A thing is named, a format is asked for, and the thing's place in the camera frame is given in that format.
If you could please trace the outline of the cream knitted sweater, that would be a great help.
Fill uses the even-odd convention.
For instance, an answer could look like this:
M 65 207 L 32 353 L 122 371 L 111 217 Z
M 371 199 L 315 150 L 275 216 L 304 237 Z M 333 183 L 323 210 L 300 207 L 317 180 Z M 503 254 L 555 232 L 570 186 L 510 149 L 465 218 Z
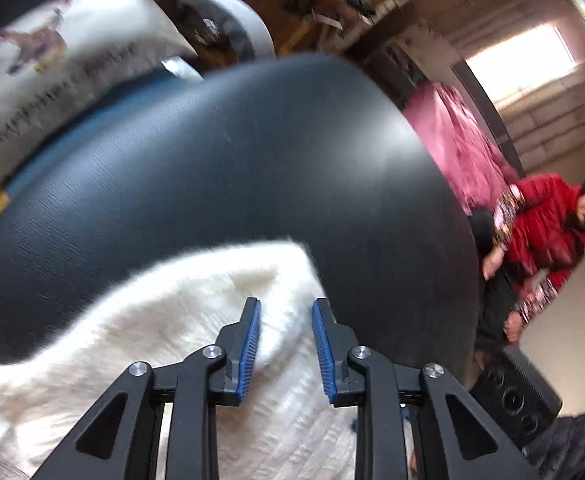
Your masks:
M 30 476 L 131 363 L 183 361 L 262 304 L 247 399 L 221 408 L 224 479 L 350 479 L 354 408 L 327 401 L 311 326 L 323 296 L 311 257 L 292 242 L 191 252 L 151 266 L 95 300 L 31 359 L 0 365 L 0 463 Z

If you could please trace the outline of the black speaker box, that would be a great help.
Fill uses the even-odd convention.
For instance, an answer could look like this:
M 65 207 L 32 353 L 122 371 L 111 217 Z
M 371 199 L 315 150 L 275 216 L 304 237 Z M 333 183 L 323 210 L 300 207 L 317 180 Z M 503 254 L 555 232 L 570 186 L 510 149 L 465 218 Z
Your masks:
M 549 428 L 562 408 L 556 390 L 514 344 L 493 354 L 470 393 L 521 450 Z

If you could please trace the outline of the grey yellow blue sofa chair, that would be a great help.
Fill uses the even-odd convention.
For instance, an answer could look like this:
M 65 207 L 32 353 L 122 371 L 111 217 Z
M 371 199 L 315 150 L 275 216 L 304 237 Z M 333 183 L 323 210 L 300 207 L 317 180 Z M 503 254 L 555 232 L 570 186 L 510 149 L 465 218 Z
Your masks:
M 237 58 L 274 44 L 242 0 L 178 0 L 222 32 Z M 0 214 L 86 137 L 79 123 L 151 73 L 201 81 L 197 53 L 154 0 L 48 0 L 0 29 Z

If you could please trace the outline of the person in red jacket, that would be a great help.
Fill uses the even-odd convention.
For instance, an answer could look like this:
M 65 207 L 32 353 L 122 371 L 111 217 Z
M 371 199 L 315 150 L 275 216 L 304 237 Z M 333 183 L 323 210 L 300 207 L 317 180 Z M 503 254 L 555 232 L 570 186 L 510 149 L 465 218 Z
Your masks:
M 585 181 L 533 174 L 469 223 L 483 278 L 475 350 L 487 353 L 517 344 L 582 262 Z

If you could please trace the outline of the pink blanket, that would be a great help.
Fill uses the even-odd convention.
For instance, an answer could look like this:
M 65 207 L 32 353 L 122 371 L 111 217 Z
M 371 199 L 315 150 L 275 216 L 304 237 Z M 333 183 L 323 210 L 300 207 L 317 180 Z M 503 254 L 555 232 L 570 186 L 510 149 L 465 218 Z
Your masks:
M 491 210 L 519 174 L 481 130 L 459 91 L 419 84 L 403 110 L 466 214 Z

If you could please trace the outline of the deer print pillow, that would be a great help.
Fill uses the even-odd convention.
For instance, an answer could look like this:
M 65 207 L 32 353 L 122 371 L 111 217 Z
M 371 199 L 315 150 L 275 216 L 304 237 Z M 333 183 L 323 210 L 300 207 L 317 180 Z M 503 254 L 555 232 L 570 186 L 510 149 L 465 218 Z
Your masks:
M 193 47 L 154 0 L 48 0 L 0 30 L 0 185 L 121 82 Z

